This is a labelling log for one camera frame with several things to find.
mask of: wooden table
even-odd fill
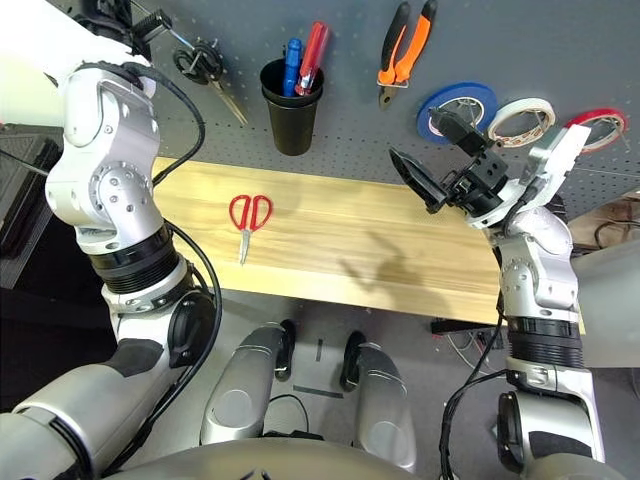
[[[159,158],[155,171],[171,161]],[[228,213],[239,194],[274,203],[244,266]],[[154,196],[207,253],[223,288],[496,322],[499,271],[484,234],[459,211],[428,215],[405,186],[192,161]]]

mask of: wire cutters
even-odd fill
[[[380,109],[385,110],[389,106],[398,88],[407,88],[409,86],[411,69],[429,39],[436,9],[436,0],[427,0],[422,7],[422,12],[420,12],[420,18],[409,48],[402,59],[396,63],[396,53],[407,30],[407,21],[411,13],[409,2],[402,2],[398,6],[382,45],[382,62],[378,72],[378,85],[380,85],[378,103]]]
[[[240,221],[235,216],[236,204],[244,202],[242,206],[242,216]],[[260,202],[263,202],[267,207],[267,212],[260,223],[258,223],[258,213],[260,210]],[[251,211],[251,221],[249,221],[249,211]],[[269,220],[273,213],[273,202],[269,197],[264,195],[256,195],[253,200],[249,195],[238,195],[229,203],[229,216],[231,221],[238,230],[242,232],[242,243],[240,244],[240,254],[238,261],[240,265],[244,265],[247,260],[247,253],[249,252],[249,241],[251,240],[251,234],[256,230],[260,230]]]

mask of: scissor handle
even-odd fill
[[[242,207],[242,217],[240,217],[240,222],[236,220],[236,217],[233,215],[233,209],[236,206],[236,203],[244,200],[244,207]],[[247,228],[247,217],[249,216],[249,207],[251,206],[251,197],[249,195],[238,195],[229,203],[229,216],[231,217],[231,221],[236,226],[238,230],[244,230]]]
[[[258,210],[259,210],[260,200],[264,200],[264,202],[267,204],[267,214],[264,216],[262,221],[258,224],[257,219],[258,219]],[[269,217],[271,217],[272,213],[273,213],[273,202],[269,197],[265,197],[264,195],[256,195],[255,197],[253,197],[253,208],[251,211],[251,224],[249,225],[249,230],[251,230],[252,232],[255,232],[256,230],[261,229],[264,226],[264,224],[267,223],[267,220],[269,220]]]

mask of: orange pliers handle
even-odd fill
[[[398,51],[398,47],[402,42],[404,32],[407,29],[407,20],[409,18],[409,13],[411,12],[411,7],[408,2],[402,2],[398,6],[382,46],[382,66],[378,72],[379,83],[392,85],[394,83],[399,84],[409,80],[409,77],[411,76],[411,69],[429,39],[436,9],[436,0],[427,0],[422,7],[422,12],[420,12],[420,18],[418,19],[418,24],[407,52],[394,66],[395,56]]]

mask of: red tape roll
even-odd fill
[[[621,133],[624,133],[629,129],[629,121],[625,117],[624,113],[616,108],[597,108],[572,118],[567,123],[567,127],[571,125],[584,125],[586,123],[592,123],[598,120],[604,120],[611,123],[613,130],[608,135],[595,140],[591,143],[585,144],[582,149],[582,153],[591,153],[608,147],[615,142]]]

